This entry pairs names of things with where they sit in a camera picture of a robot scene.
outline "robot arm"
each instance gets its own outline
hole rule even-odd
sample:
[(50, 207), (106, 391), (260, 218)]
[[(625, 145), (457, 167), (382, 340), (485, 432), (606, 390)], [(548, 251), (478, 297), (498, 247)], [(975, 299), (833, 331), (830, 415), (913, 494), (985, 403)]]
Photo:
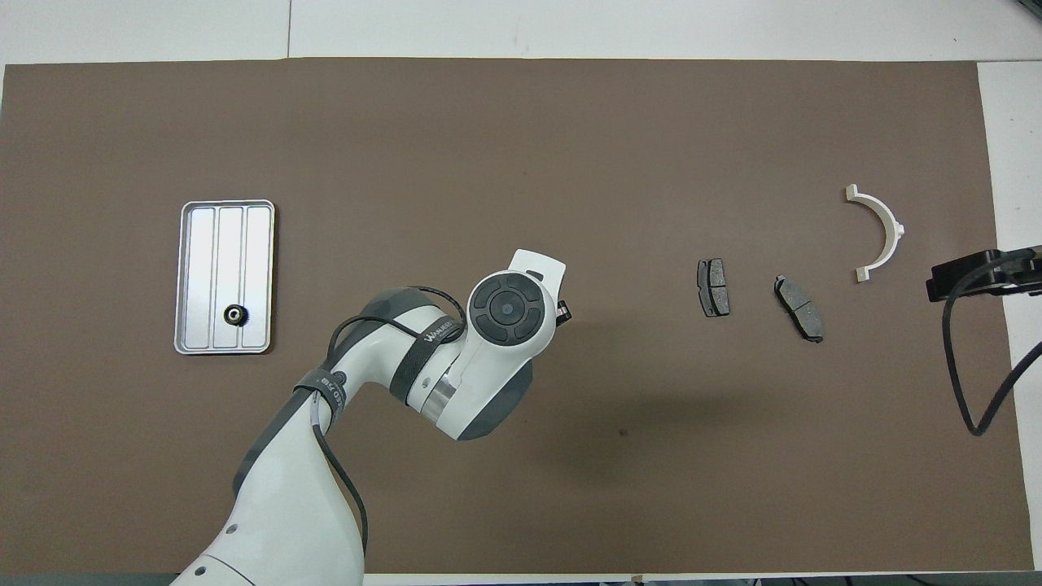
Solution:
[[(235, 474), (224, 529), (175, 584), (362, 583), (362, 539), (313, 431), (325, 433), (365, 383), (455, 440), (491, 433), (531, 382), (531, 359), (553, 337), (565, 265), (518, 250), (467, 301), (466, 329), (414, 288), (377, 295), (326, 360), (308, 372)], [(397, 326), (418, 334), (414, 337)]]

